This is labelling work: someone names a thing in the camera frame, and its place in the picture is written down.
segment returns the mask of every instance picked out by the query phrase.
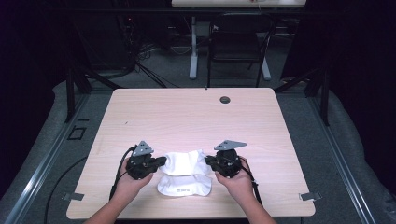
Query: gray carpet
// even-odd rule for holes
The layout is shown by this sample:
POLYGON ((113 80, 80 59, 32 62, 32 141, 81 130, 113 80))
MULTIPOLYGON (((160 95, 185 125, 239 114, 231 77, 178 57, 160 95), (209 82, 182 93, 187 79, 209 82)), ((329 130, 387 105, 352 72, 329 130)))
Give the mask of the gray carpet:
MULTIPOLYGON (((275 88, 282 84, 279 76, 283 68, 283 62, 288 53, 290 41, 286 38, 275 37, 267 53, 267 61, 273 79, 262 81, 261 87, 275 88)), ((178 55, 172 51, 154 50, 150 57, 141 63, 155 73, 164 77, 167 81, 181 88, 203 88, 206 82, 205 48, 199 51, 198 78, 189 79, 190 53, 178 55)), ((233 71, 247 74, 244 85, 254 86, 254 77, 257 70, 254 67, 248 71, 238 67, 233 71)), ((221 76, 221 67, 216 70, 216 85, 233 86, 234 79, 224 79, 221 76)), ((125 77, 113 78, 112 81, 125 88, 160 88, 142 71, 133 72, 125 77)), ((69 169, 76 161, 89 154, 91 145, 102 116, 106 110, 111 90, 96 80, 91 80, 94 91, 89 96, 80 95, 78 99, 86 101, 86 104, 79 111, 72 127, 84 129, 80 140, 67 140, 70 132, 67 133, 64 141, 60 145, 60 153, 53 163, 48 176, 41 186, 40 191, 35 196, 27 213, 22 219, 22 223, 43 223, 45 220, 46 204, 50 198, 50 193, 54 189, 55 182, 69 169)), ((323 199, 316 201, 317 212, 312 217, 305 217, 304 223, 361 223, 361 219, 350 199, 349 192, 344 180, 335 166, 331 153, 331 146, 325 133, 322 130, 321 121, 316 116, 315 99, 307 99, 301 93, 304 84, 300 84, 287 93, 277 95, 282 113, 290 131, 291 140, 297 152, 297 156, 303 168, 304 176, 310 191, 319 192, 323 199)), ((35 169, 56 142, 58 133, 64 127, 66 118, 65 85, 60 84, 54 89, 56 101, 49 118, 43 127, 31 153, 25 161, 19 175, 16 177, 11 188, 0 202, 0 222, 4 223, 9 212, 16 201, 20 198, 29 179, 35 169)), ((329 104, 329 120, 331 131, 335 136, 339 147, 346 157, 350 170, 357 183, 361 187, 361 193, 370 207, 376 223, 395 223, 385 212, 384 199, 386 191, 378 183, 375 174, 364 162, 364 153, 352 121, 343 109, 336 96, 331 94, 329 104)), ((70 137, 79 137, 77 132, 70 137)), ((56 187, 50 198, 48 210, 48 223, 81 223, 82 220, 69 220, 65 216, 65 211, 69 204, 62 199, 65 193, 73 192, 79 179, 85 161, 78 163, 66 173, 62 181, 56 187)), ((301 223, 299 218, 278 217, 278 223, 301 223)))

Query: white cloth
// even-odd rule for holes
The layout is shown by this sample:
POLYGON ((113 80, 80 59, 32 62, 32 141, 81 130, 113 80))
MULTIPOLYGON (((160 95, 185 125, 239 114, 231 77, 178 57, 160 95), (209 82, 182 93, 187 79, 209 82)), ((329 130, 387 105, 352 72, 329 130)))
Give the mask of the white cloth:
POLYGON ((169 152, 164 155, 166 163, 160 170, 167 175, 208 175, 212 169, 205 162, 205 154, 200 150, 191 152, 169 152))
POLYGON ((166 173, 157 190, 167 196, 206 196, 212 190, 212 179, 207 177, 212 169, 205 162, 202 150, 170 152, 164 155, 166 163, 160 170, 166 173))
POLYGON ((167 196, 206 196, 212 190, 212 179, 206 175, 165 175, 157 186, 158 191, 167 196))

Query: table top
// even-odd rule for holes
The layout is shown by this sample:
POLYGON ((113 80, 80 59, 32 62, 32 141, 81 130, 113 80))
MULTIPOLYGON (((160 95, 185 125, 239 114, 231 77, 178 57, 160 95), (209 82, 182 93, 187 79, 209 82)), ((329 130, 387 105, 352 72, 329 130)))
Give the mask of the table top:
MULTIPOLYGON (((247 158, 259 183, 266 210, 273 217, 309 217, 312 202, 275 93, 266 88, 116 90, 95 137, 67 216, 88 218, 107 201, 124 152, 146 141, 157 158, 167 152, 202 149, 214 156, 223 140, 247 143, 236 151, 247 158), (224 104, 219 99, 230 98, 224 104)), ((169 197, 157 190, 160 170, 119 218, 245 217, 227 189, 212 178, 208 196, 169 197)))
POLYGON ((172 0, 173 7, 304 7, 306 0, 172 0))

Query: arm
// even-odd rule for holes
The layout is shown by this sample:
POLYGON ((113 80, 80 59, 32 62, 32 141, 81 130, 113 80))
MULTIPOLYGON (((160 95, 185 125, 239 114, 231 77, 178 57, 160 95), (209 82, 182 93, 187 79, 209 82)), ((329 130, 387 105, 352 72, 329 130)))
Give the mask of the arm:
MULTIPOLYGON (((123 162, 120 174, 126 172, 127 161, 128 159, 123 162)), ((117 184, 116 192, 111 200, 84 223, 114 223, 122 210, 136 197, 139 190, 149 183, 152 177, 153 174, 149 174, 141 180, 135 180, 128 174, 123 175, 117 184)))
MULTIPOLYGON (((248 169, 248 164, 242 160, 242 165, 248 169)), ((250 176, 241 170, 233 178, 226 178, 216 172, 216 178, 224 185, 230 195, 236 200, 247 215, 250 224, 276 223, 253 194, 250 176)))

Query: human hand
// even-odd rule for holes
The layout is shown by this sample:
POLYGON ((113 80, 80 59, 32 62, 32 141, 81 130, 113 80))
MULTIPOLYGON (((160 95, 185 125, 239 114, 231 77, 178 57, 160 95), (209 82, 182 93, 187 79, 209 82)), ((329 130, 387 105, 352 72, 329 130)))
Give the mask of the human hand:
POLYGON ((137 195, 139 190, 145 187, 153 177, 153 173, 143 179, 135 180, 126 173, 126 164, 129 158, 125 159, 120 169, 120 179, 112 200, 130 203, 137 195))
MULTIPOLYGON (((249 170, 248 160, 243 157, 239 158, 241 159, 242 166, 249 170)), ((230 195, 238 203, 241 203, 241 200, 243 199, 250 199, 251 197, 254 197, 251 178, 245 170, 241 169, 239 174, 233 178, 224 177, 219 172, 215 172, 215 175, 220 184, 227 188, 230 195)))

